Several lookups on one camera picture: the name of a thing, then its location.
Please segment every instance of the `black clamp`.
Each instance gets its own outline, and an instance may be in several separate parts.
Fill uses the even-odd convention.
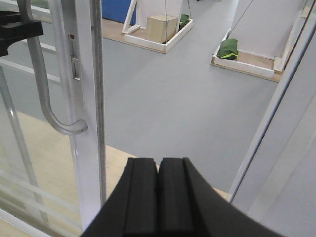
[[[41,21],[22,22],[19,12],[0,11],[0,57],[15,42],[43,35]]]

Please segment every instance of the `sliding glass door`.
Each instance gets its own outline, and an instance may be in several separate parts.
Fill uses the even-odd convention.
[[[24,3],[0,0],[0,10]],[[17,42],[0,57],[0,218],[19,228],[25,223],[49,236],[78,237],[105,201],[98,3],[32,7],[36,18],[46,19],[39,39],[47,78],[38,78],[34,41]],[[76,121],[82,129],[67,125]]]

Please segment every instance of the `yellow strap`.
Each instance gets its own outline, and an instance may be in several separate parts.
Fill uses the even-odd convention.
[[[230,53],[230,54],[225,55],[225,56],[223,56],[223,57],[221,57],[221,58],[222,58],[222,59],[224,59],[224,58],[229,58],[229,57],[232,56],[232,55],[235,55],[236,57],[238,57],[238,54]]]

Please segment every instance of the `hanging rope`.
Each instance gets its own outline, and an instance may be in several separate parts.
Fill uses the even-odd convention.
[[[189,3],[189,0],[188,0],[188,7],[189,7],[189,14],[190,14],[190,18],[192,18],[192,15],[191,15],[191,8],[190,8],[190,3]]]
[[[241,15],[241,17],[238,19],[237,23],[235,24],[235,26],[232,28],[232,30],[228,33],[227,37],[233,32],[233,30],[236,28],[236,26],[238,25],[239,21],[242,19],[242,17],[244,16],[244,14],[246,13],[246,11],[248,10],[248,8],[250,7],[250,5],[253,3],[254,0],[251,0],[251,2],[249,3],[248,7],[246,8],[246,10],[243,12],[243,14]]]
[[[164,9],[165,9],[165,13],[166,13],[166,44],[168,43],[168,16],[167,16],[167,0],[164,0]]]

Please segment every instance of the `glass pane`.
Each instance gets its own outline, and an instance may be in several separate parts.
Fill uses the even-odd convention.
[[[32,4],[45,8],[45,2]],[[54,46],[52,25],[42,25],[41,42]],[[68,123],[56,55],[43,54],[52,109],[61,122]],[[69,137],[55,131],[41,112],[27,43],[13,44],[9,55],[0,58],[0,66],[8,86],[1,83],[0,208],[52,236],[80,236]]]

